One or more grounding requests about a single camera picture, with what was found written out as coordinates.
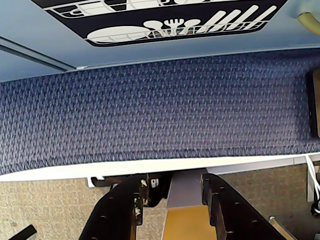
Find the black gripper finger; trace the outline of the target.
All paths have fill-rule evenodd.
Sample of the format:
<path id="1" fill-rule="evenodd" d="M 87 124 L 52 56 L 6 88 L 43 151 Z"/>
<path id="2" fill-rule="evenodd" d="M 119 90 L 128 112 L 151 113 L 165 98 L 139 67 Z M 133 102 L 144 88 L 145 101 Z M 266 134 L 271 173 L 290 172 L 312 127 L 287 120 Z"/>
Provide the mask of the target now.
<path id="1" fill-rule="evenodd" d="M 146 174 L 131 175 L 106 193 L 94 206 L 80 240 L 135 240 L 142 225 Z"/>
<path id="2" fill-rule="evenodd" d="M 292 240 L 275 220 L 266 220 L 237 190 L 218 175 L 201 176 L 201 201 L 207 206 L 212 240 Z"/>

